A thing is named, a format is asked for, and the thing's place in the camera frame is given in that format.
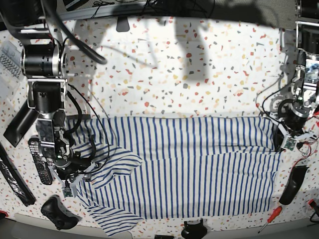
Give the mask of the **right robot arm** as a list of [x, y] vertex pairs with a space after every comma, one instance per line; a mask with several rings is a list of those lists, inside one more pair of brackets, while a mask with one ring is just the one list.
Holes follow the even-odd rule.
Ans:
[[62, 184], [63, 195], [75, 197], [79, 181], [93, 173], [96, 146], [90, 137], [92, 151], [85, 158], [73, 149], [72, 135], [80, 127], [83, 116], [80, 108], [74, 126], [70, 129], [64, 126], [66, 103], [74, 101], [74, 97], [63, 75], [65, 43], [52, 35], [50, 25], [55, 24], [56, 30], [65, 33], [94, 62], [104, 65], [107, 61], [67, 29], [56, 12], [55, 1], [3, 0], [0, 15], [10, 34], [22, 44], [18, 66], [27, 79], [26, 102], [4, 137], [17, 146], [35, 125], [37, 135], [28, 144], [42, 183], [50, 185], [56, 177]]

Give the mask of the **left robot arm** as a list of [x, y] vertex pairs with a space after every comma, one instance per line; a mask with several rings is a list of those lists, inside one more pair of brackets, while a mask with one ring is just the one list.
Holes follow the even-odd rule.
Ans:
[[299, 143], [318, 140], [305, 125], [319, 116], [319, 2], [298, 0], [296, 12], [295, 72], [285, 86], [267, 96], [277, 106], [262, 110], [275, 125], [276, 151], [294, 150]]

